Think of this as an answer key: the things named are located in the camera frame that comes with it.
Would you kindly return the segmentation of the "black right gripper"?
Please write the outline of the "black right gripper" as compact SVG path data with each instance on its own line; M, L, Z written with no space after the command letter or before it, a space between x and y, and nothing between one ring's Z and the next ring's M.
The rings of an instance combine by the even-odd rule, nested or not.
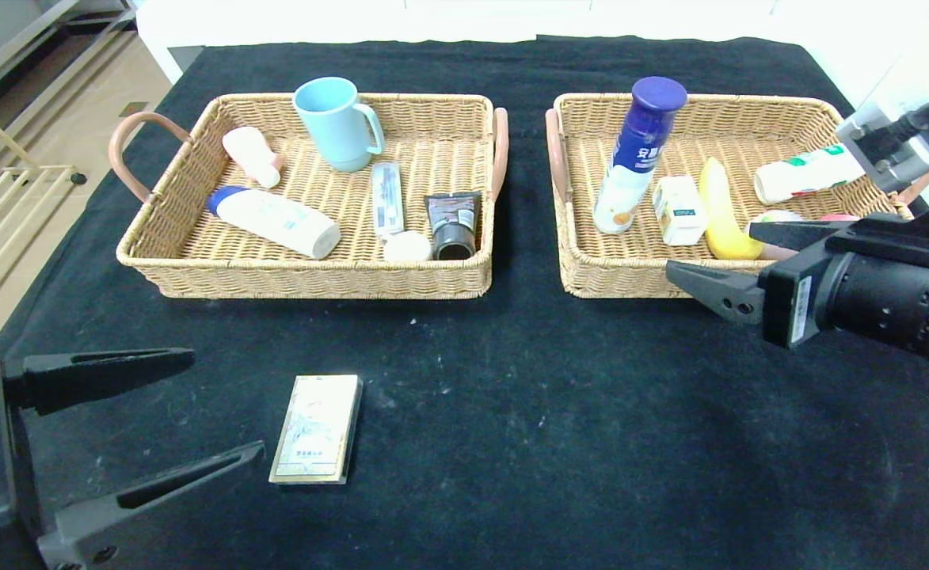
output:
M851 221L754 222L748 234L801 250L757 275L670 260L667 281L732 322L760 325L765 340L794 348L826 329L929 355L929 269L830 249L822 239Z

